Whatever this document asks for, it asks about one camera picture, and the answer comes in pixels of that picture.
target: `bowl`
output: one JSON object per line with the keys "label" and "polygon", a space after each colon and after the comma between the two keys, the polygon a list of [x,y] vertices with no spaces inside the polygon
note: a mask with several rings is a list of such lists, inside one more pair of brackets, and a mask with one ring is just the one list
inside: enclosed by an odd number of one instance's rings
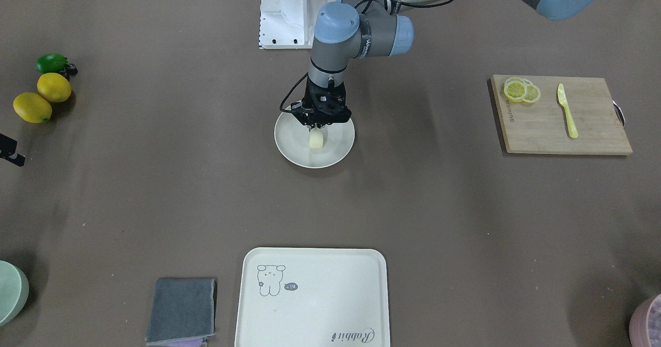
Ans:
{"label": "bowl", "polygon": [[633,347],[661,346],[661,294],[642,302],[628,324]]}
{"label": "bowl", "polygon": [[16,317],[28,298],[28,278],[15,265],[0,260],[0,326]]}

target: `gray towel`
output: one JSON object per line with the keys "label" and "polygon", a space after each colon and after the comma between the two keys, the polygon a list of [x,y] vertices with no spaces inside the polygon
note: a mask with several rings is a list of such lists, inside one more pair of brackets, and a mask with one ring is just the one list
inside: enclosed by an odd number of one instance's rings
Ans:
{"label": "gray towel", "polygon": [[159,279],[147,345],[206,345],[213,335],[215,279]]}

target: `mint green bowl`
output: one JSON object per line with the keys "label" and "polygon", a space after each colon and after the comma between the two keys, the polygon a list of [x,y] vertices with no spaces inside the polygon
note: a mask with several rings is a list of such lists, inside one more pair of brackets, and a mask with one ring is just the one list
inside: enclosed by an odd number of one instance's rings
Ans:
{"label": "mint green bowl", "polygon": [[28,298],[28,278],[13,264],[0,260],[0,326],[16,317]]}

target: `knife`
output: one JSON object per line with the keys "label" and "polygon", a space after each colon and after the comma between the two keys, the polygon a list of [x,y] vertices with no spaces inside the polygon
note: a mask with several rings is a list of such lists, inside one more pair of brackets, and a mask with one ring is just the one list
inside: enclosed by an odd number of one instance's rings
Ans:
{"label": "knife", "polygon": [[564,118],[567,120],[567,132],[572,138],[578,138],[578,130],[576,130],[576,124],[574,123],[574,118],[572,113],[569,111],[569,104],[567,103],[567,97],[564,95],[564,85],[558,85],[558,103],[562,105],[564,109]]}

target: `wooden cutting board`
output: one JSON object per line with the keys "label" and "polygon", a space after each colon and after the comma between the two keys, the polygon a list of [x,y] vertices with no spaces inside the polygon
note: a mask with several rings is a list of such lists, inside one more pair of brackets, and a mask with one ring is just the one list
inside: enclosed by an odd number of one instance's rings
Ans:
{"label": "wooden cutting board", "polygon": [[[505,147],[509,153],[631,154],[631,146],[603,78],[519,76],[539,87],[536,103],[505,98],[503,84],[511,76],[491,78]],[[564,112],[558,104],[558,84],[564,84],[578,138],[569,138]]]}

